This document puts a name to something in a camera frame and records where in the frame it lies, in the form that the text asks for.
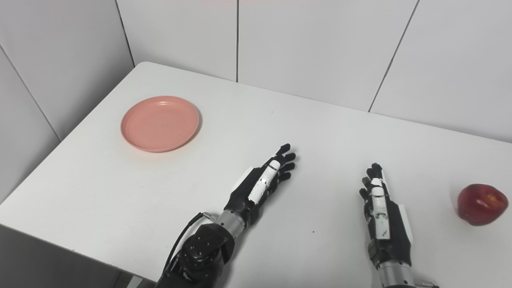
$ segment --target white tile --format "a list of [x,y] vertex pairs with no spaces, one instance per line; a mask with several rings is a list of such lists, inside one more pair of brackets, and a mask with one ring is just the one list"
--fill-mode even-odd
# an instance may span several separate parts
[[239,81],[368,110],[415,4],[240,1]]
[[133,68],[114,0],[2,0],[0,44],[65,137]]
[[58,143],[0,49],[0,203]]
[[235,80],[237,1],[118,0],[135,64]]
[[512,142],[511,11],[421,1],[372,112]]

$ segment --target robotic arm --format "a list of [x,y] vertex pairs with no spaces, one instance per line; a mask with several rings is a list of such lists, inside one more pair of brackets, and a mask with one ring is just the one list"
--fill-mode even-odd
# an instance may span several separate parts
[[373,163],[359,190],[365,201],[364,214],[370,232],[368,253],[379,272],[383,288],[439,288],[432,282],[413,278],[412,234],[403,205],[391,200],[382,167]]
[[[290,179],[289,171],[295,168],[295,163],[292,163],[295,153],[285,154],[289,150],[290,144],[285,144],[263,166],[249,169],[236,185],[218,218],[209,213],[199,213],[189,222],[171,250],[155,288],[215,286],[224,265],[233,255],[236,238],[257,221],[260,208],[279,183]],[[170,260],[179,239],[203,215],[213,223],[199,226]]]

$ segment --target white table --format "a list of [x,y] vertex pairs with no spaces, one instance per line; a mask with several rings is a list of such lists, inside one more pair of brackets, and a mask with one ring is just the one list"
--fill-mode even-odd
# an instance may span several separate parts
[[[120,135],[156,95],[194,103],[201,130],[166,153]],[[185,224],[219,213],[245,169],[291,143],[297,169],[237,240],[225,287],[377,287],[358,190],[383,165],[412,225],[413,270],[441,287],[512,283],[512,212],[472,227],[453,199],[474,182],[512,199],[512,145],[152,63],[139,64],[0,205],[0,223],[157,280]]]

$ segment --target red apple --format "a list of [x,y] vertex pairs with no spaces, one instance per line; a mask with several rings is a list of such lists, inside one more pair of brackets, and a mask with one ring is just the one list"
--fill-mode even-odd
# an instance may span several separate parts
[[474,226],[493,222],[508,207],[505,194],[485,184],[471,184],[462,189],[457,202],[459,217]]

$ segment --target silver metal cylinder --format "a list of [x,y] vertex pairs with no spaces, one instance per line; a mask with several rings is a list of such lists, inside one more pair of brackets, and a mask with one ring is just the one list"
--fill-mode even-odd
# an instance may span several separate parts
[[381,263],[379,268],[379,277],[382,287],[395,285],[409,285],[414,287],[414,278],[411,267],[404,262],[390,260]]
[[244,220],[232,210],[224,210],[214,223],[224,227],[234,239],[245,229]]

